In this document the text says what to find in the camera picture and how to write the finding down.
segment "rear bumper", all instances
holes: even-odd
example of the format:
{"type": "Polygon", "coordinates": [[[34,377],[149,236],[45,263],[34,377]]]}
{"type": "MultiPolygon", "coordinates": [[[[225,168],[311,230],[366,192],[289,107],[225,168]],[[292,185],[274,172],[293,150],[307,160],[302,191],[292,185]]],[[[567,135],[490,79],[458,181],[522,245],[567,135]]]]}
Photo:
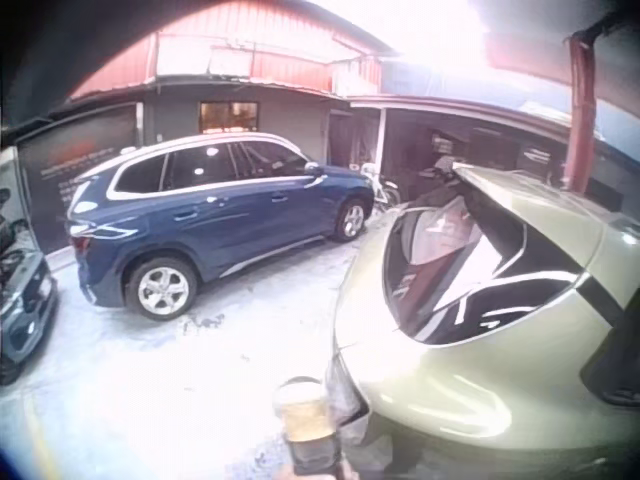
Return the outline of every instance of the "rear bumper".
{"type": "Polygon", "coordinates": [[[83,283],[81,275],[79,277],[80,290],[90,304],[98,307],[124,307],[124,296],[117,280],[105,279],[102,282],[90,285],[83,283]]]}
{"type": "Polygon", "coordinates": [[[57,282],[51,278],[51,291],[35,308],[15,309],[2,319],[2,356],[14,363],[24,362],[36,349],[55,316],[58,304],[57,282]]]}
{"type": "Polygon", "coordinates": [[[621,449],[505,451],[425,435],[375,412],[341,429],[343,451],[363,480],[394,478],[612,478],[634,459],[621,449]]]}
{"type": "Polygon", "coordinates": [[[85,259],[78,259],[78,282],[84,298],[91,305],[99,307],[123,307],[124,296],[120,288],[120,277],[108,271],[99,282],[92,282],[89,267],[85,259]]]}

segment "car door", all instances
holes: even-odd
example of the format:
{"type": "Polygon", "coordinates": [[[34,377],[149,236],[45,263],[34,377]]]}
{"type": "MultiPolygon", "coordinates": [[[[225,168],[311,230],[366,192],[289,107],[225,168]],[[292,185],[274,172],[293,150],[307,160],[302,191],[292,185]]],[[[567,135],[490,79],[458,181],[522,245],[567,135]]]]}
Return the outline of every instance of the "car door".
{"type": "Polygon", "coordinates": [[[302,153],[269,141],[244,141],[242,150],[254,177],[270,178],[271,215],[279,242],[303,240],[332,228],[331,202],[323,188],[324,177],[305,172],[302,153]]]}
{"type": "Polygon", "coordinates": [[[238,177],[228,143],[172,152],[160,195],[163,221],[210,269],[271,247],[270,192],[238,177]]]}

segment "silver alloy rim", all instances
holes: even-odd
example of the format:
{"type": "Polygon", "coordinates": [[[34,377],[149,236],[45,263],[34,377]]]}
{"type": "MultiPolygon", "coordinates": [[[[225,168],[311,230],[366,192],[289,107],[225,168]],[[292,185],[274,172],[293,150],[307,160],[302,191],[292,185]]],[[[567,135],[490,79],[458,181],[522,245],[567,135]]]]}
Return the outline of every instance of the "silver alloy rim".
{"type": "Polygon", "coordinates": [[[342,223],[344,234],[347,237],[355,237],[364,224],[364,209],[360,205],[353,205],[344,217],[342,223]]]}
{"type": "Polygon", "coordinates": [[[138,287],[138,299],[145,310],[155,315],[170,315],[180,310],[189,297],[189,282],[175,268],[158,267],[145,273],[138,287]]]}

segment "motorcycle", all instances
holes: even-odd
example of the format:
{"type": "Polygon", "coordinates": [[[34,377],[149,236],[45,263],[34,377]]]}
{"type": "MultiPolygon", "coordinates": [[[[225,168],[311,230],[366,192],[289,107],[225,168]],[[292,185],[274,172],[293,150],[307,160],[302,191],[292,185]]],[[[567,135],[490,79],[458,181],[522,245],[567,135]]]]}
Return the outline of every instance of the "motorcycle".
{"type": "Polygon", "coordinates": [[[374,193],[374,206],[386,212],[402,203],[398,185],[385,180],[373,163],[365,163],[360,167],[360,173],[371,180],[374,193]]]}

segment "car window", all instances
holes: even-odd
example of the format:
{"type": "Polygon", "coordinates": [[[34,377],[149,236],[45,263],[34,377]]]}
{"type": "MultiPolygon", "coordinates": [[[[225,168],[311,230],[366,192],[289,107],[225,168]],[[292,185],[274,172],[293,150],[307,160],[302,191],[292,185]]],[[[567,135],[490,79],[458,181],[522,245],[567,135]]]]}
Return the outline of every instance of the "car window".
{"type": "Polygon", "coordinates": [[[400,329],[445,345],[502,328],[569,288],[581,267],[479,191],[435,190],[398,218],[385,261],[400,329]]]}
{"type": "Polygon", "coordinates": [[[257,178],[304,175],[305,158],[282,145],[272,142],[244,142],[243,145],[257,178]]]}
{"type": "Polygon", "coordinates": [[[233,142],[229,144],[229,149],[239,180],[269,178],[271,176],[269,164],[256,162],[247,152],[244,144],[233,142]]]}
{"type": "Polygon", "coordinates": [[[163,190],[237,180],[226,144],[186,148],[171,153],[163,190]]]}
{"type": "Polygon", "coordinates": [[[127,193],[154,193],[160,188],[160,177],[166,155],[149,158],[126,168],[116,190],[127,193]]]}

